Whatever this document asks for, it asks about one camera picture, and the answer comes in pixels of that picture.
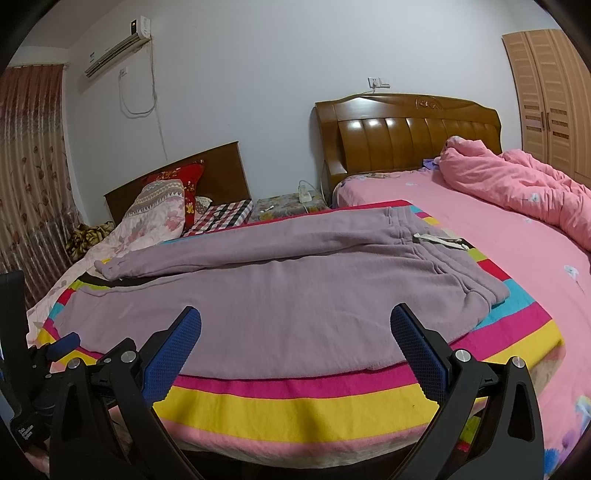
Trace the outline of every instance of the wooden wardrobe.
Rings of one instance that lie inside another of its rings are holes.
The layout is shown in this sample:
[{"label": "wooden wardrobe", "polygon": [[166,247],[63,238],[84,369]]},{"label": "wooden wardrobe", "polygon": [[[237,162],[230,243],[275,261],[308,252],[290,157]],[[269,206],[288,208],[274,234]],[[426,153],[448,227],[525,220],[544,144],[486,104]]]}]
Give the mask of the wooden wardrobe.
[{"label": "wooden wardrobe", "polygon": [[503,35],[523,150],[591,187],[591,73],[562,30]]}]

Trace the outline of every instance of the curtain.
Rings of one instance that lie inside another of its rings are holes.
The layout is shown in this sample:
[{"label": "curtain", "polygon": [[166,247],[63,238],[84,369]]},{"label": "curtain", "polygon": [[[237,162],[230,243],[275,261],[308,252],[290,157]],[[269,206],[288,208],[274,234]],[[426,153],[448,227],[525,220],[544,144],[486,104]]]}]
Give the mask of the curtain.
[{"label": "curtain", "polygon": [[8,68],[0,77],[0,273],[23,270],[27,308],[71,266],[80,223],[61,124],[63,65]]}]

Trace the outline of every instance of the wooden headboard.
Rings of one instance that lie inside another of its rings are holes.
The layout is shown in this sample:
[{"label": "wooden headboard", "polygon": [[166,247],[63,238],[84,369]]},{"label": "wooden headboard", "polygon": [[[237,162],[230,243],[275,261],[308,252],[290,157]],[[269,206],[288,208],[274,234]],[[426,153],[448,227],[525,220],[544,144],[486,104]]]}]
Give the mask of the wooden headboard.
[{"label": "wooden headboard", "polygon": [[148,175],[182,167],[196,161],[203,161],[205,170],[197,183],[195,195],[211,198],[213,205],[251,198],[238,151],[238,142],[234,142],[165,165],[107,193],[105,199],[115,224],[118,225],[121,222],[125,212],[133,205],[144,188],[144,180]]},{"label": "wooden headboard", "polygon": [[330,189],[350,175],[415,170],[437,157],[446,140],[482,140],[501,153],[501,121],[495,110],[469,100],[380,93],[318,102]]}]

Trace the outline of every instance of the metal screw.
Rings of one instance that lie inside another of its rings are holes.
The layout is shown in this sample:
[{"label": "metal screw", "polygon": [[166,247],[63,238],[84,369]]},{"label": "metal screw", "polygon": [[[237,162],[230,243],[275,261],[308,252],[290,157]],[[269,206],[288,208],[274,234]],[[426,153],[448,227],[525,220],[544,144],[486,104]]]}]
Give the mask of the metal screw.
[{"label": "metal screw", "polygon": [[131,350],[127,350],[126,352],[123,352],[121,354],[121,361],[125,364],[130,364],[131,362],[133,362],[135,360],[135,357],[137,355],[135,354],[135,352],[131,351]]},{"label": "metal screw", "polygon": [[472,355],[470,355],[470,352],[467,350],[458,350],[456,352],[456,358],[460,362],[469,362],[470,358],[472,358]]},{"label": "metal screw", "polygon": [[520,356],[514,356],[512,362],[517,368],[525,367],[525,362]]},{"label": "metal screw", "polygon": [[68,362],[68,368],[70,370],[74,370],[75,368],[78,368],[78,366],[80,365],[80,362],[81,362],[80,358],[74,357],[72,360],[70,360]]}]

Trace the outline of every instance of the cable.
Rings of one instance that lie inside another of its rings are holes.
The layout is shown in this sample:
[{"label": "cable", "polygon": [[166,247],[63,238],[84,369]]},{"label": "cable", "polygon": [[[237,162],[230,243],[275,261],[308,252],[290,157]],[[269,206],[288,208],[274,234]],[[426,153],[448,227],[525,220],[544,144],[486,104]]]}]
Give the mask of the cable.
[{"label": "cable", "polygon": [[[307,180],[300,180],[300,183],[299,183],[299,185],[298,185],[298,190],[299,190],[299,187],[301,187],[301,184],[302,184],[302,183],[307,183],[307,184],[308,184],[310,187],[312,187],[312,190],[314,190],[314,191],[315,191],[315,192],[317,192],[317,193],[320,193],[320,192],[318,191],[318,189],[317,189],[316,187],[314,187],[314,186],[313,186],[313,185],[312,185],[312,184],[311,184],[309,181],[307,181]],[[320,174],[320,188],[322,188],[322,174]],[[328,207],[328,204],[326,203],[326,199],[324,198],[324,193],[322,193],[322,201],[323,201],[323,202],[324,202],[324,204],[325,204],[325,205]],[[306,210],[306,213],[309,213],[309,211],[308,211],[308,209],[306,208],[306,206],[304,205],[304,203],[302,202],[301,204],[302,204],[302,206],[304,207],[304,209]]]},{"label": "cable", "polygon": [[166,152],[166,145],[164,143],[164,134],[162,133],[162,123],[160,121],[160,112],[158,111],[158,94],[156,93],[156,75],[154,74],[154,39],[151,39],[150,42],[150,73],[152,76],[152,107],[145,112],[133,112],[129,109],[127,104],[125,103],[125,95],[123,94],[123,75],[119,72],[119,99],[121,104],[125,107],[125,110],[130,115],[134,116],[148,116],[152,112],[156,113],[156,123],[158,124],[158,132],[160,133],[160,143],[162,145],[162,151],[164,152],[164,158],[166,159],[166,163],[168,164],[168,153]]},{"label": "cable", "polygon": [[324,196],[324,187],[322,186],[322,177],[324,176],[325,168],[326,162],[322,162],[322,171],[320,172],[320,193],[322,194],[322,199],[324,200],[324,203],[326,203],[326,206],[328,206],[328,203],[326,202],[326,197]]},{"label": "cable", "polygon": [[155,80],[155,76],[154,76],[154,46],[153,46],[153,41],[150,41],[150,72],[152,74],[152,107],[150,107],[149,110],[146,110],[145,112],[133,112],[129,109],[129,107],[127,106],[127,103],[125,103],[125,95],[123,94],[123,75],[121,72],[119,72],[119,98],[121,99],[121,102],[123,103],[123,106],[125,107],[125,109],[127,110],[128,113],[130,113],[131,115],[149,115],[151,114],[154,109],[156,108],[156,101],[157,101],[157,97],[156,97],[156,80]]}]

